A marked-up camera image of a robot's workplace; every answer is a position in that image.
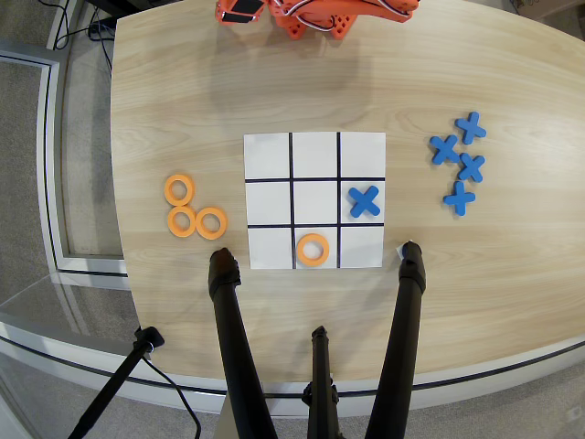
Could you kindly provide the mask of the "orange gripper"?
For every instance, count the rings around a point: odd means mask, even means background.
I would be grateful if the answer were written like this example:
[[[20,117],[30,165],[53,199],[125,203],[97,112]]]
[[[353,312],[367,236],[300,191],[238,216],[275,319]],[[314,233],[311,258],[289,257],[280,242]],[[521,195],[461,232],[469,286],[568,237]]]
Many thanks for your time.
[[[267,2],[262,0],[219,0],[216,19],[220,24],[246,24],[257,21]]]

